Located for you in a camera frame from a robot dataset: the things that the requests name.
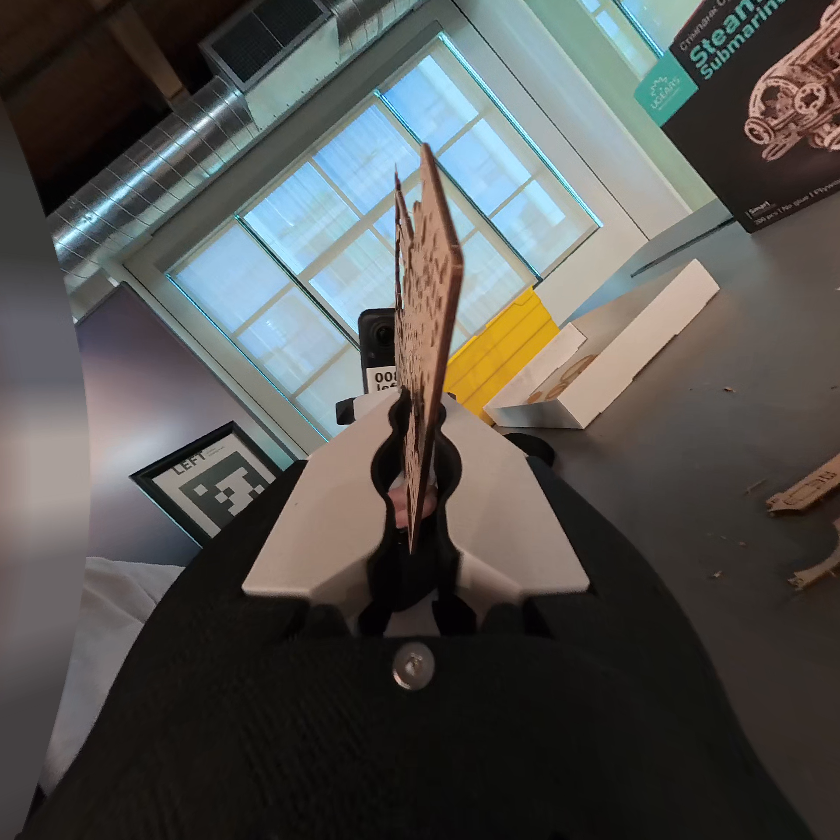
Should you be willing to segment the open white cardboard box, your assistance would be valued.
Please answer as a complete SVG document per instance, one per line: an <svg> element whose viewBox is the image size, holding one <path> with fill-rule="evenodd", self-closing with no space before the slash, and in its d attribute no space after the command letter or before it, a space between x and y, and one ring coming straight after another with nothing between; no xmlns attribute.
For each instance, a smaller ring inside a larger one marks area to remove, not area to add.
<svg viewBox="0 0 840 840"><path fill-rule="evenodd" d="M502 427L585 429L719 292L698 259L568 322L484 407Z"/></svg>

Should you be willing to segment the large paned window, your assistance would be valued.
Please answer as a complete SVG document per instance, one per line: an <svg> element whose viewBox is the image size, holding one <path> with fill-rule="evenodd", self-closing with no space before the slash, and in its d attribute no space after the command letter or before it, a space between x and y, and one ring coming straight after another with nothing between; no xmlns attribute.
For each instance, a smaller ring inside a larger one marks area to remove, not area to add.
<svg viewBox="0 0 840 840"><path fill-rule="evenodd" d="M358 319L393 304L398 175L420 199L437 159L465 278L450 354L528 289L556 319L644 242L627 210L471 26L433 21L290 162L204 236L183 234L134 275L229 377L309 448L361 390Z"/></svg>

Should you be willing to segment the laser-cut wooden parts sheet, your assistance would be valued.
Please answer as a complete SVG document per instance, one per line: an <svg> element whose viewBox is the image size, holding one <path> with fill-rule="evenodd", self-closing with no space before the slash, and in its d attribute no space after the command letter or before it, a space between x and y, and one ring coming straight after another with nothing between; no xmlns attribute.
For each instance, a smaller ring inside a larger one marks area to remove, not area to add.
<svg viewBox="0 0 840 840"><path fill-rule="evenodd" d="M403 443L408 549L417 551L465 260L437 161L420 149L422 198L412 212L395 176L395 367L408 394Z"/></svg>

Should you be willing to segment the narrow paned window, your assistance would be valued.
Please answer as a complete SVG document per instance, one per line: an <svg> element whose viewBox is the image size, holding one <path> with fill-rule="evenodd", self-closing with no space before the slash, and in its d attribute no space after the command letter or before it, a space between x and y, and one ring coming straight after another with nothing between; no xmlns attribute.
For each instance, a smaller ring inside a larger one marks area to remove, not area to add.
<svg viewBox="0 0 840 840"><path fill-rule="evenodd" d="M641 9L637 2L579 1L578 4L630 64L643 62L643 49L655 56L654 60L658 60L664 54L654 37L634 14L634 11Z"/></svg>

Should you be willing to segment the white cloth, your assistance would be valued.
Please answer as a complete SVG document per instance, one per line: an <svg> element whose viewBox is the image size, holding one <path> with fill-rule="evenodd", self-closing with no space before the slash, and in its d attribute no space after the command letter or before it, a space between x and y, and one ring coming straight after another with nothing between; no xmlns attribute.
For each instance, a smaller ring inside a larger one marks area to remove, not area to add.
<svg viewBox="0 0 840 840"><path fill-rule="evenodd" d="M184 568L90 556L56 722L38 786L50 795L76 758L155 607Z"/></svg>

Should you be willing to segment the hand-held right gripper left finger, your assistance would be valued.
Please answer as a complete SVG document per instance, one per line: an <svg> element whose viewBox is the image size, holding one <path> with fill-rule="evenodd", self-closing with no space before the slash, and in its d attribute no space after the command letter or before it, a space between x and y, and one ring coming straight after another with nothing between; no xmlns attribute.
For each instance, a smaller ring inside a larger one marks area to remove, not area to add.
<svg viewBox="0 0 840 840"><path fill-rule="evenodd" d="M399 392L358 397L353 423L310 456L245 578L245 594L335 606L344 618L370 603L367 562L385 536L388 492L404 482L401 440L385 466L374 467L399 399Z"/></svg>

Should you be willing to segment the yellow plastic bin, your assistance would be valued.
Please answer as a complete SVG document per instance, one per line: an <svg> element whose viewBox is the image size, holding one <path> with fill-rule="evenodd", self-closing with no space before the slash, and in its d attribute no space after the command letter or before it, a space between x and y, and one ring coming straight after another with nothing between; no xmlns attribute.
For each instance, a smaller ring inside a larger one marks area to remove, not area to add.
<svg viewBox="0 0 840 840"><path fill-rule="evenodd" d="M559 332L536 292L525 290L450 358L444 390L492 425L485 405Z"/></svg>

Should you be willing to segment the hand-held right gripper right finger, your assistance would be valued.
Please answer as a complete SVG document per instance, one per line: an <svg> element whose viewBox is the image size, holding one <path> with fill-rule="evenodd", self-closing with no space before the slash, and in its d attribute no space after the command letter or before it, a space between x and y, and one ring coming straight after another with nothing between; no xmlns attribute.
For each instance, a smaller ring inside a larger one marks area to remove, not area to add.
<svg viewBox="0 0 840 840"><path fill-rule="evenodd" d="M455 594L479 621L500 604L585 593L590 579L525 453L443 395L437 511L456 553Z"/></svg>

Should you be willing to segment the leftover wooden sheet frame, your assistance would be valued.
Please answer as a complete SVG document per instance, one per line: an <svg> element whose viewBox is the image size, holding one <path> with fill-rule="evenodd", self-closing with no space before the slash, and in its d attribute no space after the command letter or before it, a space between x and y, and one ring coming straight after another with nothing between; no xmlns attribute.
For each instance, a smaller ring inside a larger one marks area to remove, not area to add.
<svg viewBox="0 0 840 840"><path fill-rule="evenodd" d="M788 583L798 591L823 581L825 578L838 576L839 569L839 518L834 520L836 544L826 559L807 569L794 572Z"/></svg>
<svg viewBox="0 0 840 840"><path fill-rule="evenodd" d="M839 488L839 455L796 482L788 490L766 500L770 514L803 512Z"/></svg>

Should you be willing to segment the silver air duct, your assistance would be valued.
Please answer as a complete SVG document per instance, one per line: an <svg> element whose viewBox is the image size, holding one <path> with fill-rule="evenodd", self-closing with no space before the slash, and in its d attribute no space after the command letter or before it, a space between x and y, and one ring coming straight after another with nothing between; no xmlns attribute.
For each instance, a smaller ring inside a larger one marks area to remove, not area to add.
<svg viewBox="0 0 840 840"><path fill-rule="evenodd" d="M367 50L422 2L341 1ZM264 134L216 75L48 216L59 267L75 292L188 203Z"/></svg>

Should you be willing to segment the black model kit box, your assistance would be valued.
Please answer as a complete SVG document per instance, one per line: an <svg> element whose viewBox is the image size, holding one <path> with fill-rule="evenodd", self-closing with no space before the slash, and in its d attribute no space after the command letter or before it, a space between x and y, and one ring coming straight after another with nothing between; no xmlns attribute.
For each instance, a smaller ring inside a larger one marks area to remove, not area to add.
<svg viewBox="0 0 840 840"><path fill-rule="evenodd" d="M751 234L837 193L839 2L701 3L634 93Z"/></svg>

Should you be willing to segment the framed marker sign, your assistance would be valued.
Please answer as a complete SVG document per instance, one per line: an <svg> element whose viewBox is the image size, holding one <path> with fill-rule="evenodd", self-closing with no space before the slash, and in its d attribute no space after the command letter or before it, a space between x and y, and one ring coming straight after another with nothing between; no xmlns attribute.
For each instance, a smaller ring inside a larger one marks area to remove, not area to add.
<svg viewBox="0 0 840 840"><path fill-rule="evenodd" d="M282 473L235 422L132 473L145 496L203 547Z"/></svg>

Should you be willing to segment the ceiling vent unit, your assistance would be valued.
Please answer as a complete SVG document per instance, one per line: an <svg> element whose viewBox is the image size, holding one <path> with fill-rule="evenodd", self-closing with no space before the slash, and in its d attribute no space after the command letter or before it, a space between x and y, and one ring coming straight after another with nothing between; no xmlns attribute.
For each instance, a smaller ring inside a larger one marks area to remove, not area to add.
<svg viewBox="0 0 840 840"><path fill-rule="evenodd" d="M364 46L338 2L249 2L199 44L263 132L338 76Z"/></svg>

